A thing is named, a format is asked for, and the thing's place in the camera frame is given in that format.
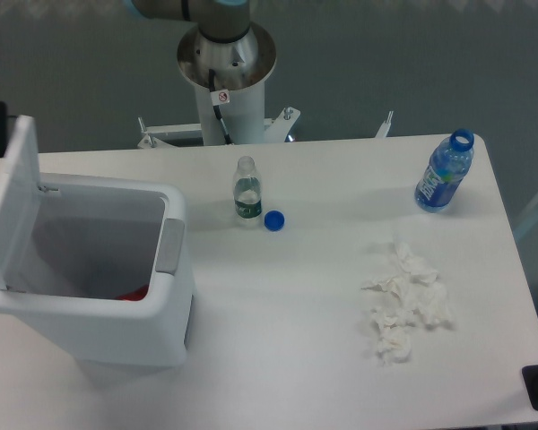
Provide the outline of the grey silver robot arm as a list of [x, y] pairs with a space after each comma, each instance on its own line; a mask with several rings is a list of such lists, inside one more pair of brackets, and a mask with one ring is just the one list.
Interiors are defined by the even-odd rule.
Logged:
[[264, 143], [265, 81], [276, 65], [271, 35], [248, 1], [128, 1], [144, 19], [191, 22], [178, 67], [193, 85], [206, 145]]

